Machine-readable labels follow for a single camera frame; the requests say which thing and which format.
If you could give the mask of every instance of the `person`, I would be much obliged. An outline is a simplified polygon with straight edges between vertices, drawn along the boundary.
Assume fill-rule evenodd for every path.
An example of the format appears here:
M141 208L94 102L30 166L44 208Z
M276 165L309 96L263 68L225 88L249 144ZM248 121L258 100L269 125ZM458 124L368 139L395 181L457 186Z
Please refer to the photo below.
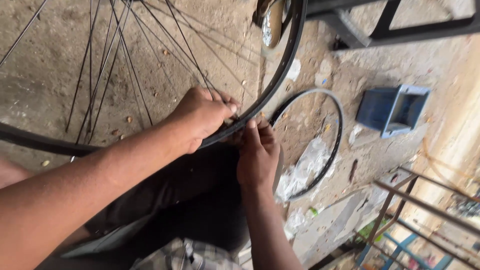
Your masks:
M267 120L247 122L239 151L198 150L240 106L195 87L162 122L71 163L32 176L1 161L0 269L239 269L249 238L255 269L302 269Z

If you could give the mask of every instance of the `metal frame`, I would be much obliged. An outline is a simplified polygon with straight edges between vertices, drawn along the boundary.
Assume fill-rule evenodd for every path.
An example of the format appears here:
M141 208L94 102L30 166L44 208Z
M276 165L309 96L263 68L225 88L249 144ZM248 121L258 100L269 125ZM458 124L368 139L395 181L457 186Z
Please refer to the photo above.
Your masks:
M382 207L382 209L380 210L380 213L378 215L378 218L376 219L375 221L375 225L373 226L373 229L370 233L370 236L368 239L364 239L363 237L363 240L368 244L368 245L371 245L371 246L374 246L375 248L379 249L380 248L378 246L376 246L374 244L374 240L379 237L380 235L382 235L386 230L388 230L388 228L390 228L393 224L400 224L401 226L403 226L405 229L411 231L412 233L416 234L417 236L423 238L425 241L429 242L430 244L434 245L436 248L440 249L441 251L443 251L444 253L446 253L447 255L451 256L452 258L454 259L457 259L459 261L461 261L462 263L464 263L465 265L471 267L472 269L475 269L475 270L479 270L479 268L477 268L476 266L474 266L472 263L468 262L468 260L458 256L457 254L454 254L452 253L451 251L449 251L447 248L441 246L440 244L438 244L437 242L431 240L430 238L428 238L427 235L424 235L422 233L420 233L419 231L417 231L416 229L414 229L412 226L410 226L409 224L407 224L405 221L401 220L399 217L400 217L400 214L403 210L403 207L405 206L405 203L406 202L410 202L410 203L413 203L415 204L416 206L420 207L420 208L423 208L424 210L427 210L429 211L430 213L446 220L446 221L449 221L455 225L457 225L459 228L462 228L463 230L465 231L468 231L474 235L476 235L477 237L480 237L480 230L477 229L476 227L470 225L469 223L467 222L464 222L463 220L459 219L459 218L456 218L444 211L442 211L441 209L435 207L435 206L432 206L430 204L427 204L425 202L423 202L422 200L419 200L417 198L414 198L410 195L413 187L415 186L415 183L417 182L418 179L423 179L425 181L428 181L432 184L436 184L438 186L441 186L445 189L448 189L458 195L461 195L461 196L464 196L466 197L467 199L471 199L470 196L466 195L465 193L461 192L461 191L458 191L454 188L451 188L451 187L448 187L446 185L444 185L443 183L440 183L434 179L431 179L427 176L424 176L424 175L421 175L421 174L418 174L416 172L413 172L409 169L406 169L406 168L403 168L403 167L400 167L399 169L401 170L404 170L406 172L409 172L411 175L409 177L407 177L405 180L397 183L395 186L391 187L387 184L384 184L378 180L375 180L373 183L377 186L379 186L380 188L383 188L385 190L388 191L388 196L387 196L387 199L385 200L384 202L384 205ZM405 192L403 191L400 191L400 188L405 186L406 184L408 184ZM401 197L401 201L400 201L400 204L398 205L394 215L391 215L391 214L387 214L387 210L388 210L388 207L390 205L390 202L392 201L393 199L393 196L394 195L397 195L399 197ZM379 229L380 227L380 223L382 221L382 219L384 217L387 217L390 219L390 221L385 224L382 228Z
M376 28L368 36L352 21L349 10L355 6L377 1L309 0L306 20L325 21L330 27L335 29L340 39L333 45L333 50L363 49L480 32L480 17L476 16L480 8L480 0L475 0L476 12L470 18L399 29L390 29L390 24L401 0L389 0L378 20Z

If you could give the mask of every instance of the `concrete floor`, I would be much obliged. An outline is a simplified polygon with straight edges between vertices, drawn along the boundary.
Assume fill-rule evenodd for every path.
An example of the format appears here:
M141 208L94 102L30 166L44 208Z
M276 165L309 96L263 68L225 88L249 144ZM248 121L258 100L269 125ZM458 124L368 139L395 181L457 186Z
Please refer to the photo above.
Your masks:
M198 11L203 18L214 18L211 25L242 40L241 44L229 43L235 50L242 51L245 56L254 58L254 53L242 49L248 47L252 51L259 51L258 31L250 27L250 16L254 1L235 1L243 5L243 9L234 9L230 0L209 0L200 3L176 1L175 4L186 11ZM34 3L25 0L10 1L5 9L0 11L0 22L7 25L1 30L4 37L0 41L0 51L5 52L23 28L29 16L33 14L31 6L36 7L40 1ZM383 3L365 5L352 10L353 16L364 29L371 29L373 21L378 19ZM76 134L63 132L68 110L73 97L73 90L79 73L85 37L88 33L88 4L64 1L55 2L47 6L39 22L36 22L31 31L19 44L18 51L14 52L10 60L0 70L0 116L3 123L9 123L26 130L38 132L65 140L74 140ZM393 26L419 24L432 21L447 20L452 17L464 17L471 13L470 1L402 1L399 15L394 19ZM108 25L108 13L102 11L104 17L100 27ZM127 27L135 26L129 21ZM161 72L148 44L141 39L137 28L132 28L127 35L127 42L135 42L137 49L135 63L139 70L141 83L147 91L147 103L153 108L155 122L163 119L178 102L183 92L195 84L190 75L181 71L177 66L170 65L172 59L163 59L168 72L175 73L174 85L168 86L165 79L156 75ZM449 161L455 154L455 165L459 168L468 168L468 164L476 157L478 129L468 129L466 121L474 121L475 115L471 111L476 106L478 88L476 87L478 73L477 37L455 37L443 40L427 41L415 44L396 45L381 48L371 48L347 52L331 52L328 47L335 37L332 30L323 22L307 22L302 34L302 40L296 54L301 65L300 74L295 81L285 80L272 101L263 112L269 116L275 108L294 93L313 86L331 89L341 100L345 110L344 138L340 146L341 159L336 164L332 177L325 179L319 186L315 196L291 202L288 212L302 208L305 212L309 206L326 207L356 191L359 187L379 178L385 172L412 158L418 150L421 139L425 136L429 140L430 152ZM192 33L187 38L193 39ZM100 49L103 39L98 37L94 50L101 58ZM157 54L162 54L164 48L157 43ZM268 82L272 72L276 69L278 57L267 57L263 80L261 68L254 67L231 59L228 53L216 47L217 52L225 57L227 62L235 68L240 80L246 79L247 89L257 89L259 81ZM202 55L206 48L200 49L197 54ZM219 63L212 55L204 55L198 59L201 63L212 67L211 78L214 84L224 85L224 89L242 100L245 104L251 103L259 92L245 94L235 79L227 76L225 70L218 68ZM116 69L113 80L115 93L108 95L105 114L100 118L98 136L94 143L108 145L118 139L112 136L111 131L120 129L121 134L132 134L148 126L145 112L138 105L139 94L132 91L128 71L124 68ZM355 115L364 90L375 86L397 86L398 84L414 84L427 86L432 94L427 103L424 114L420 118L419 128L415 133L400 135L392 139L380 139L378 133L363 129L357 139L364 139L362 144L352 147L348 138L355 126ZM74 121L74 130L78 130L81 120L81 111L86 108L88 82L82 82L82 97L79 100L77 118ZM308 142L314 138L322 127L322 121L331 124L331 129L321 133L322 139L331 144L336 130L335 110L329 100L321 95L304 98L287 112L288 117L281 120L277 128L279 138L286 151L286 165L295 164L304 151ZM126 116L133 116L134 123L128 124ZM462 151L455 149L461 144ZM59 166L69 160L69 157L56 156L39 151L32 151L23 147L13 146L0 142L0 154L20 163L33 172L41 172ZM354 183L348 182L348 175L354 159L359 165ZM47 167L41 167L41 162L49 160ZM426 164L419 159L416 170L422 172ZM418 194L430 194L428 186L419 185ZM432 195L432 203L437 204L444 193ZM422 215L424 220L429 216Z

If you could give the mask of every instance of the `hand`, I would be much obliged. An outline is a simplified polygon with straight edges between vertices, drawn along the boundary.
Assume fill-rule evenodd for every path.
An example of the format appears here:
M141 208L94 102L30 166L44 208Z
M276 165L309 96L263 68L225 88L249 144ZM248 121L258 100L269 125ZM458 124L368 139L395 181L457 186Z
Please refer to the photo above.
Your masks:
M242 191L273 195L272 187L280 155L280 144L265 117L247 122L237 166Z
M221 91L212 90L210 94L208 89L197 86L188 90L167 120L179 123L182 133L191 136L188 153L193 153L202 140L213 134L240 106L238 101Z

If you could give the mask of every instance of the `black metal stand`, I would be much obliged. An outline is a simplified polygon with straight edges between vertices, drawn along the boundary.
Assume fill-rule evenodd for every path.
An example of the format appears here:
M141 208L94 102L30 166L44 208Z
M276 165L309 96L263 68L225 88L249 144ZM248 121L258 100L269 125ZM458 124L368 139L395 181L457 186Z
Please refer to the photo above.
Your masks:
M352 21L349 10L355 6L377 1L309 0L306 20L325 21L335 29L340 39L334 44L333 50L363 49L480 32L480 18L476 16L477 12L470 18L390 30L390 24L401 0L389 0L375 30L367 36ZM480 0L475 0L476 11L478 8L480 8Z

